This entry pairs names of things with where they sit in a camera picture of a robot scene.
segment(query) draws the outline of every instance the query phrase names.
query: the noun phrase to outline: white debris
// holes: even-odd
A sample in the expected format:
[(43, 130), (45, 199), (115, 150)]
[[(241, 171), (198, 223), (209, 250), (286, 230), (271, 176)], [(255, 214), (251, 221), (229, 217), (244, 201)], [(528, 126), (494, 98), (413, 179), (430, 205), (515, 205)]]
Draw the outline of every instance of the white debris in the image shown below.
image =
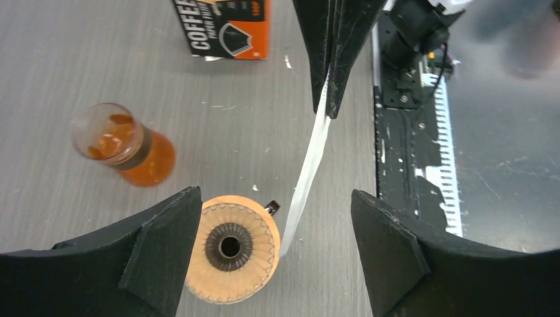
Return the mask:
[(292, 69), (292, 64), (290, 64), (290, 58), (288, 57), (288, 55), (284, 55), (284, 61), (286, 62), (286, 67)]

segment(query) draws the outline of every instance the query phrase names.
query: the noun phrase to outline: black band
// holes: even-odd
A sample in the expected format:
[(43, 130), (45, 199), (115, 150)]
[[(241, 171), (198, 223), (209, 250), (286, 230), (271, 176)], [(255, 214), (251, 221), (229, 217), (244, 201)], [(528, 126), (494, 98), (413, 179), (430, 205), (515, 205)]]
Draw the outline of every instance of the black band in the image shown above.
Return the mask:
[(152, 133), (144, 125), (142, 125), (142, 129), (144, 130), (144, 136), (138, 151), (131, 158), (125, 160), (124, 162), (112, 165), (111, 168), (116, 170), (130, 170), (142, 164), (148, 157), (148, 154), (150, 154), (152, 149)]
[[(221, 244), (225, 238), (235, 238), (239, 251), (228, 257), (221, 252)], [(237, 223), (223, 223), (215, 227), (206, 239), (204, 246), (206, 258), (213, 267), (224, 272), (240, 269), (249, 261), (253, 253), (253, 239), (249, 231)]]

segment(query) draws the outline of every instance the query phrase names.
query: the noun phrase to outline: table surface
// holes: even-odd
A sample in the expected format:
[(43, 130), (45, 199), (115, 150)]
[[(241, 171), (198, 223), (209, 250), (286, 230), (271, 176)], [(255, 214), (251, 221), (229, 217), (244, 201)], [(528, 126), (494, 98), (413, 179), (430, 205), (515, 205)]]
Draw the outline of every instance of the table surface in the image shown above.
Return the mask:
[[(314, 114), (293, 6), (272, 3), (268, 60), (204, 62), (190, 57), (170, 1), (0, 1), (0, 252), (51, 248), (187, 186), (203, 200), (275, 199), (282, 231)], [(297, 238), (267, 286), (234, 306), (185, 290), (178, 316), (371, 316), (349, 213), (354, 188), (375, 192), (371, 88), (364, 50)], [(165, 183), (134, 188), (73, 150), (73, 115), (107, 101), (173, 142)]]

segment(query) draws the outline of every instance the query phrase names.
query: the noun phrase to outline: gray table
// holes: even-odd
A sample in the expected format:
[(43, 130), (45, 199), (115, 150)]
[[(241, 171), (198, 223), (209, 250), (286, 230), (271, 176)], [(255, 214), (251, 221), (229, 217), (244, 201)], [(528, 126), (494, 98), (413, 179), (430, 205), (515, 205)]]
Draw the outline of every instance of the gray table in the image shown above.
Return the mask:
[[(270, 58), (214, 62), (190, 57), (170, 1), (0, 2), (0, 252), (50, 248), (187, 186), (204, 200), (276, 199), (282, 231), (314, 114), (293, 6), (272, 2)], [(273, 279), (234, 306), (185, 290), (178, 316), (371, 316), (349, 214), (352, 189), (375, 192), (370, 60), (365, 50), (352, 72)], [(178, 163), (168, 181), (133, 188), (73, 150), (70, 119), (104, 101), (169, 136)]]

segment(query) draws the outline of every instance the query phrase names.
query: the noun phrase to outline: paper strip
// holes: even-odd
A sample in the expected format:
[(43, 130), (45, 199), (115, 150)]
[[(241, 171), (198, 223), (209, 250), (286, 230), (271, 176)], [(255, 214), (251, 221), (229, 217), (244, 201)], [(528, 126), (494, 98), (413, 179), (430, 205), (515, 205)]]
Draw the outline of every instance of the paper strip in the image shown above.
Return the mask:
[(301, 215), (303, 214), (307, 197), (309, 196), (309, 191), (311, 190), (311, 184), (313, 183), (313, 179), (315, 178), (315, 174), (317, 173), (317, 169), (319, 168), (319, 164), (323, 158), (323, 152), (325, 150), (325, 144), (329, 133), (329, 126), (332, 120), (326, 115), (327, 87), (328, 75), (325, 80), (325, 85), (323, 86), (323, 91), (321, 92), (321, 99), (319, 100), (317, 114), (315, 116), (315, 124), (313, 125), (313, 132), (311, 133), (311, 140), (309, 141), (309, 147), (307, 148), (307, 153), (305, 154), (296, 190), (294, 192), (294, 196), (292, 197), (290, 210), (288, 211), (288, 219), (286, 221), (286, 227), (284, 229), (284, 235), (282, 236), (282, 243), (280, 245), (280, 257), (283, 257), (288, 252), (288, 248), (293, 241), (297, 225), (300, 221)]

